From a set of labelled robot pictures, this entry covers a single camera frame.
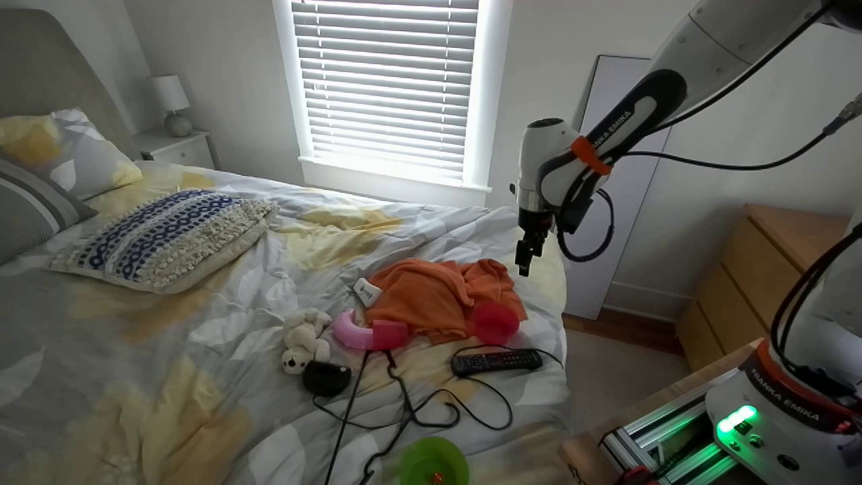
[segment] green object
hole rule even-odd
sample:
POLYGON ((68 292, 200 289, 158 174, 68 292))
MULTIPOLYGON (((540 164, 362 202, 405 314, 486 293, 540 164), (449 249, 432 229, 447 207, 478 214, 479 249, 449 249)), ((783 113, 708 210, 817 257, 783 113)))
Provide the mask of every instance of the green object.
POLYGON ((425 438, 405 451, 400 481, 402 485, 470 485, 470 466, 452 442, 425 438))
POLYGON ((731 434, 739 424, 746 424, 758 415, 758 409, 752 404, 739 408, 735 413, 731 413, 721 424, 720 431, 731 434))

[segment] patterned pillow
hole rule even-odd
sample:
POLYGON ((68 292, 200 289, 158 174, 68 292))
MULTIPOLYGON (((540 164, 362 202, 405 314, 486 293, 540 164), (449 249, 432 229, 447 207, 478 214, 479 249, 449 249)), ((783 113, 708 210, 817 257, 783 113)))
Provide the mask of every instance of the patterned pillow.
POLYGON ((52 260, 52 269, 152 293, 181 293, 266 233, 270 202, 235 191, 175 191, 52 260))
POLYGON ((83 110, 0 120, 0 153, 78 200, 141 178, 141 169, 88 124, 83 110))
POLYGON ((0 159, 0 264, 92 215, 52 180, 0 159))

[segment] window blinds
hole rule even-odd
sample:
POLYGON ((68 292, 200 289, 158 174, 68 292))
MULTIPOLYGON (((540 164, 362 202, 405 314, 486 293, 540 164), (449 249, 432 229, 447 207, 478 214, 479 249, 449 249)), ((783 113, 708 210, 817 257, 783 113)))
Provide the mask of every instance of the window blinds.
POLYGON ((312 159, 464 180, 479 0, 294 0, 312 159))

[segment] lamp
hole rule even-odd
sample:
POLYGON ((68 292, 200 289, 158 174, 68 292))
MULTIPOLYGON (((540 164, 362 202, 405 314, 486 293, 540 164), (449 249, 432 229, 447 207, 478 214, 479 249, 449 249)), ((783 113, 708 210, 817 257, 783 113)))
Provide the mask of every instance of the lamp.
POLYGON ((156 77, 154 91, 158 97, 158 106, 168 110, 165 129, 175 137, 189 137, 193 133, 189 110, 189 97, 183 91, 183 83, 177 77, 156 77))

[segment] pink toy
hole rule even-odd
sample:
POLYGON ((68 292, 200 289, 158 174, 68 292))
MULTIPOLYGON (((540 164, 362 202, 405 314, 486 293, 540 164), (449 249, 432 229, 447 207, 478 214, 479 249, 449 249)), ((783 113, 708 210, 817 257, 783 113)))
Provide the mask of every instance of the pink toy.
POLYGON ((475 337, 486 346, 505 349, 521 327, 521 318, 507 304, 479 302, 475 308, 475 337))
POLYGON ((331 324, 331 337, 347 350, 397 350, 409 343, 409 330, 397 320, 381 320, 375 327, 359 327, 354 310, 343 314, 331 324))

